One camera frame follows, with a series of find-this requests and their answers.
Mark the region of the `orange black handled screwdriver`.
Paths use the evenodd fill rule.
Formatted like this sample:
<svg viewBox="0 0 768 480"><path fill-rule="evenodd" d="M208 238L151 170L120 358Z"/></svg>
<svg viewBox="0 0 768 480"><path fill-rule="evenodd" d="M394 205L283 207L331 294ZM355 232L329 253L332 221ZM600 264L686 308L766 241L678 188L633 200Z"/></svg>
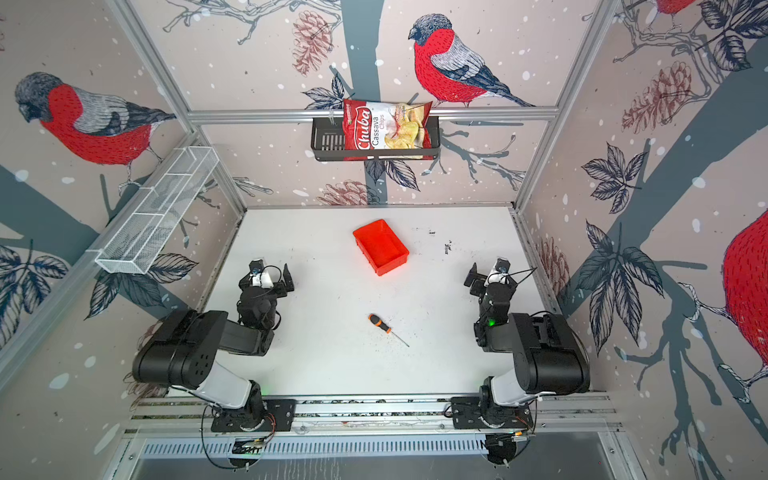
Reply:
<svg viewBox="0 0 768 480"><path fill-rule="evenodd" d="M368 316L369 322L376 328L382 330L385 334L392 335L394 338L399 340L401 343L403 343L406 347L410 347L410 345L403 340L400 336L395 334L392 330L392 328L377 314L370 314Z"/></svg>

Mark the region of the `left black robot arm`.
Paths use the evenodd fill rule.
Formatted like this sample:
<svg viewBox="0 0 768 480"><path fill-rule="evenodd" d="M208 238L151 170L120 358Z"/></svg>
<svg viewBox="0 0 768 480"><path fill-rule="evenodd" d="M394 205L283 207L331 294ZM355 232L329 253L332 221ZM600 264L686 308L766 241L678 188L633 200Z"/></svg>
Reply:
<svg viewBox="0 0 768 480"><path fill-rule="evenodd" d="M296 402L265 399L256 381L235 374L216 356L221 351L247 357L268 353L282 320L278 300L295 289L291 273L287 266L253 260L238 287L237 319L221 310L171 313L139 350L132 376L205 401L215 433L287 432Z"/></svg>

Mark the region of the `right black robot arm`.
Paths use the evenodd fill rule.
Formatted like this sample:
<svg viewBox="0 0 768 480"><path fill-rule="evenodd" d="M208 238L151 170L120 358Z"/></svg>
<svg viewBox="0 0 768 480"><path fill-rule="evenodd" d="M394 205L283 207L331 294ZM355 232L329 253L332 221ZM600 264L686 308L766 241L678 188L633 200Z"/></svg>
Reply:
<svg viewBox="0 0 768 480"><path fill-rule="evenodd" d="M525 410L541 397L581 394L590 388L588 360L562 315L510 310L522 283L510 268L510 262L499 257L489 273L473 265L464 280L478 299L476 344L512 361L506 373L487 377L479 389L478 419L491 428L504 428L511 421L524 425Z"/></svg>

